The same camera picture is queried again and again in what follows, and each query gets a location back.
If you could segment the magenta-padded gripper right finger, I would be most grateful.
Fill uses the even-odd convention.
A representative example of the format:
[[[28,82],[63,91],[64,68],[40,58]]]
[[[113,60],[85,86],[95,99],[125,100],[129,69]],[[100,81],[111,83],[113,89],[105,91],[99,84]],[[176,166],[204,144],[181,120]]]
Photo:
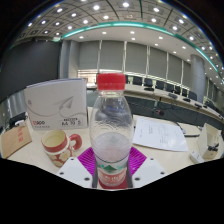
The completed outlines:
[[[132,147],[128,161],[128,171],[133,188],[141,188],[166,176],[165,169],[152,157],[146,157]]]

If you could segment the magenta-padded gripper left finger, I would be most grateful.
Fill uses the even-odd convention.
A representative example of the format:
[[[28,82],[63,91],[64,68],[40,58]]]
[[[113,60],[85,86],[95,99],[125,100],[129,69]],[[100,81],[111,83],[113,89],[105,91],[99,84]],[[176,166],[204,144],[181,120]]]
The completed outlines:
[[[84,188],[92,188],[95,173],[95,157],[92,148],[78,157],[70,157],[57,172],[57,176]]]

